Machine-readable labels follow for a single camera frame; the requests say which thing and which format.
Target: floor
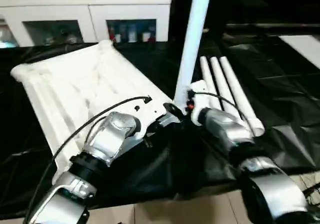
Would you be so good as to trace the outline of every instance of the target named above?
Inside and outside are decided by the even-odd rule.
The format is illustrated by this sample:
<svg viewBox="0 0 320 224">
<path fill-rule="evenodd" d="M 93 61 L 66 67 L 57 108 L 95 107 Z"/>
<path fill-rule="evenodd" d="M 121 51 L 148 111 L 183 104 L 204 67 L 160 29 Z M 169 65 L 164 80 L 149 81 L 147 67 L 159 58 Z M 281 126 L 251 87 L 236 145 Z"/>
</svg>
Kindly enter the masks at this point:
<svg viewBox="0 0 320 224">
<path fill-rule="evenodd" d="M 291 176 L 301 189 L 320 181 L 320 172 Z M 320 194 L 312 196 L 320 202 Z M 92 210 L 88 224 L 250 224 L 240 191 L 200 197 L 189 201 L 157 200 Z M 21 224 L 23 219 L 2 220 L 0 224 Z"/>
</svg>

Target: white tube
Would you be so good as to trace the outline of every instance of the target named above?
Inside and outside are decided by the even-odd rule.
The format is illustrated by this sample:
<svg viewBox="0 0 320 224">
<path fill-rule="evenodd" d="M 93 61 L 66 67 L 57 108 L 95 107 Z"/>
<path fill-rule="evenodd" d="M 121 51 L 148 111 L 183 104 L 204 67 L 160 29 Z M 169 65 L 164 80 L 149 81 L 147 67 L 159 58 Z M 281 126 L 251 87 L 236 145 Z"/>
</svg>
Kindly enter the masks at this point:
<svg viewBox="0 0 320 224">
<path fill-rule="evenodd" d="M 206 57 L 204 56 L 200 57 L 200 66 L 201 66 L 202 76 L 207 85 L 208 91 L 210 93 L 217 94 L 216 88 L 214 86 L 215 85 L 214 80 L 212 79 Z M 209 96 L 209 105 L 211 108 L 217 108 L 221 110 L 220 101 L 216 97 Z"/>
<path fill-rule="evenodd" d="M 227 84 L 227 81 L 225 79 L 224 73 L 222 72 L 222 69 L 220 67 L 218 59 L 216 57 L 212 57 L 210 59 L 210 61 L 211 61 L 211 66 L 212 66 L 212 69 L 214 72 L 213 74 L 215 77 L 215 81 L 216 81 L 218 89 L 219 89 L 219 94 L 234 104 L 235 101 L 232 97 L 231 91 L 230 91 L 229 86 Z M 232 106 L 231 104 L 229 104 L 223 100 L 222 100 L 222 105 L 223 105 L 226 112 L 235 116 L 238 121 L 242 122 L 240 114 L 234 106 Z"/>
<path fill-rule="evenodd" d="M 187 105 L 187 90 L 190 87 L 193 70 L 196 64 L 199 44 L 207 15 L 209 0 L 192 0 L 188 27 L 181 58 L 174 104 L 182 111 Z"/>
<path fill-rule="evenodd" d="M 220 62 L 238 107 L 248 119 L 248 122 L 253 128 L 255 135 L 263 135 L 265 128 L 261 121 L 256 117 L 256 114 L 254 113 L 254 110 L 247 99 L 246 94 L 244 93 L 228 59 L 223 56 L 220 58 Z"/>
</svg>

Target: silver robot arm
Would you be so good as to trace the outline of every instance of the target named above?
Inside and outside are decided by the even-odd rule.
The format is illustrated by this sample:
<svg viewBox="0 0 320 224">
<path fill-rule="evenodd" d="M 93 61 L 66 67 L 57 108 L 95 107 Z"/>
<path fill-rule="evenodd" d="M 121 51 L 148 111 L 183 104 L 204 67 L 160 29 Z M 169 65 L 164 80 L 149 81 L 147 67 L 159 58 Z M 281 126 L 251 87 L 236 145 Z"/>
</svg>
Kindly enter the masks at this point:
<svg viewBox="0 0 320 224">
<path fill-rule="evenodd" d="M 218 137 L 228 152 L 254 224 L 319 223 L 308 213 L 299 187 L 255 145 L 251 132 L 235 117 L 218 109 L 203 108 L 193 120 Z"/>
<path fill-rule="evenodd" d="M 140 127 L 140 121 L 132 115 L 110 113 L 84 145 L 83 151 L 71 158 L 71 167 L 37 205 L 28 223 L 86 223 L 89 218 L 86 202 L 96 194 L 124 140 L 139 132 Z"/>
</svg>

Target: black tablecloth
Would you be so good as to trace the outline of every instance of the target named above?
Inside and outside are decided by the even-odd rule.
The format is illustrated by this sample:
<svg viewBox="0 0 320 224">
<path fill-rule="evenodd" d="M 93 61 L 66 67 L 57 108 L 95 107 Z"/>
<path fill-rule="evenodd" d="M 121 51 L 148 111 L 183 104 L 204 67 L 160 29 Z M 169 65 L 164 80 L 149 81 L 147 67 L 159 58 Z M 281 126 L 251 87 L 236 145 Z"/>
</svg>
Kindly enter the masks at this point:
<svg viewBox="0 0 320 224">
<path fill-rule="evenodd" d="M 87 46 L 0 50 L 0 219 L 25 214 L 27 202 L 52 156 L 22 84 L 10 76 L 11 68 Z M 181 47 L 178 43 L 155 43 L 116 48 L 172 98 Z M 289 174 L 319 170 L 320 70 L 278 38 L 231 39 L 218 45 L 202 40 L 200 56 L 221 54 L 228 56 L 265 125 L 265 134 L 256 142 Z M 201 78 L 197 65 L 193 80 Z M 151 142 L 152 148 L 140 144 L 114 162 L 90 208 L 174 198 L 177 193 L 190 197 L 203 187 L 235 183 L 218 141 L 189 122 L 158 130 Z M 53 166 L 40 197 L 49 189 L 55 170 Z"/>
</svg>

